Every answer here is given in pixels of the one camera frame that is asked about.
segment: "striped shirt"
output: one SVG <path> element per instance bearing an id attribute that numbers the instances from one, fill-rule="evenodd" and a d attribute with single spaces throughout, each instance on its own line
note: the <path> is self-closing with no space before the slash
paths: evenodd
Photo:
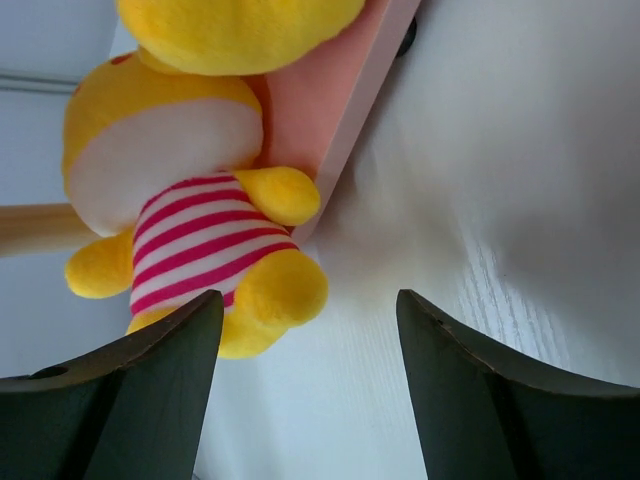
<path id="1" fill-rule="evenodd" d="M 296 249 L 287 230 L 258 211 L 227 172 L 179 182 L 142 209 L 133 239 L 133 315 L 177 307 L 218 290 L 225 310 L 260 259 Z"/>

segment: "yellow plush toy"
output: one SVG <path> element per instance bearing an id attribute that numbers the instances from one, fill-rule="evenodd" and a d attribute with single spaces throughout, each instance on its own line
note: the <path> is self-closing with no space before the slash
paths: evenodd
<path id="1" fill-rule="evenodd" d="M 117 0 L 120 17 L 155 58 L 202 75 L 281 68 L 336 36 L 365 0 Z"/>
<path id="2" fill-rule="evenodd" d="M 263 131 L 260 103 L 241 78 L 163 65 L 143 49 L 114 58 L 69 101 L 65 190 L 105 238 L 71 258 L 66 278 L 89 298 L 132 286 L 129 332 L 219 290 L 220 355 L 256 355 L 326 302 L 324 273 L 284 228 L 312 217 L 319 194 L 295 169 L 248 169 Z"/>

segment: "yellow fur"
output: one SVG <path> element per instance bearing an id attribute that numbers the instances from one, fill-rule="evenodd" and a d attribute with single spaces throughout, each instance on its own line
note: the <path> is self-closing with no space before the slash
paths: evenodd
<path id="1" fill-rule="evenodd" d="M 280 225 L 297 227 L 320 208 L 320 193 L 313 181 L 291 167 L 271 167 L 234 172 L 251 202 Z"/>
<path id="2" fill-rule="evenodd" d="M 107 298 L 129 288 L 133 278 L 132 236 L 127 230 L 78 250 L 65 266 L 71 291 L 85 298 Z"/>
<path id="3" fill-rule="evenodd" d="M 177 309 L 162 308 L 136 315 L 127 329 L 127 335 L 162 320 Z M 218 356 L 229 359 L 254 357 L 273 345 L 286 331 L 284 327 L 267 327 L 243 318 L 234 311 L 228 312 L 224 316 Z"/>
<path id="4" fill-rule="evenodd" d="M 131 323 L 129 324 L 129 328 L 127 329 L 127 335 L 132 334 L 133 332 L 137 332 L 138 330 L 142 330 L 149 325 L 156 323 L 158 320 L 162 320 L 167 315 L 172 314 L 178 309 L 178 307 L 168 307 L 168 308 L 159 308 L 158 310 L 153 310 L 150 312 L 139 313 Z"/>
<path id="5" fill-rule="evenodd" d="M 252 75 L 281 68 L 348 26 L 365 0 L 117 0 L 152 55 L 184 72 Z"/>
<path id="6" fill-rule="evenodd" d="M 297 327 L 320 313 L 328 294 L 327 277 L 311 258 L 281 250 L 251 267 L 236 288 L 234 308 L 269 327 Z"/>
<path id="7" fill-rule="evenodd" d="M 267 327 L 232 310 L 224 316 L 218 356 L 237 359 L 254 357 L 273 345 L 287 331 Z"/>
<path id="8" fill-rule="evenodd" d="M 238 77 L 166 75 L 143 64 L 137 52 L 115 65 L 108 61 L 94 69 L 65 112 L 62 173 L 67 193 L 71 167 L 103 130 L 143 110 L 206 97 L 237 101 L 262 112 L 253 91 Z"/>

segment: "pink panel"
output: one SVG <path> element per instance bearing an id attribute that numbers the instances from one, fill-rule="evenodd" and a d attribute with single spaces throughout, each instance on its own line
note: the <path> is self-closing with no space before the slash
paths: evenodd
<path id="1" fill-rule="evenodd" d="M 266 81 L 252 79 L 267 104 L 267 141 L 259 163 L 290 165 L 312 175 L 323 209 L 419 3 L 369 0 L 339 37 Z M 308 238 L 318 218 L 295 230 L 298 241 Z"/>

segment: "wooden rod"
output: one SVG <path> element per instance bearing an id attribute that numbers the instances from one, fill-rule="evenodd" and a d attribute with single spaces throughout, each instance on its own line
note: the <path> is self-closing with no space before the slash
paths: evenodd
<path id="1" fill-rule="evenodd" d="M 67 203 L 0 207 L 0 257 L 73 250 L 98 238 Z"/>

